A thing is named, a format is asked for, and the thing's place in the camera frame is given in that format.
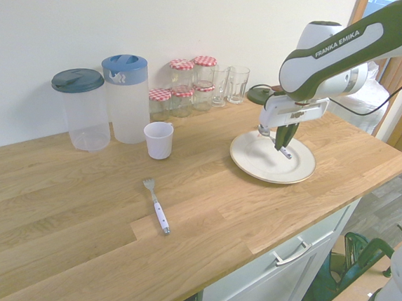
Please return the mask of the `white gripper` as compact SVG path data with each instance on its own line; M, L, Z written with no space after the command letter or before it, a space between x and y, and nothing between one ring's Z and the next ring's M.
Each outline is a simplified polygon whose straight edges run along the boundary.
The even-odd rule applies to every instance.
M269 132L278 127L274 146L279 151L288 146L298 130L299 123L321 118L328 108L329 101L329 98L322 98L296 102L287 95L272 93L263 104L258 130Z

